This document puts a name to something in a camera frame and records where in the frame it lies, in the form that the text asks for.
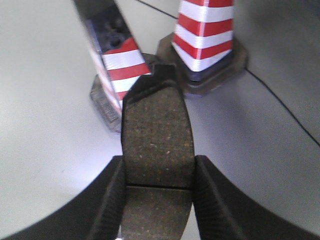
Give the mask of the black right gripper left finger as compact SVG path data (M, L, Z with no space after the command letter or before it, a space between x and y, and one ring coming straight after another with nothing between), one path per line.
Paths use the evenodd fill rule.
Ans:
M115 240L126 200L125 163L114 156L79 195L9 240Z

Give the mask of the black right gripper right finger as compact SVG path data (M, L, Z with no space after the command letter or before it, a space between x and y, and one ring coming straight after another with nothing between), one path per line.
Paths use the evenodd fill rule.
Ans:
M192 201L202 240L318 240L244 194L205 156L195 157Z

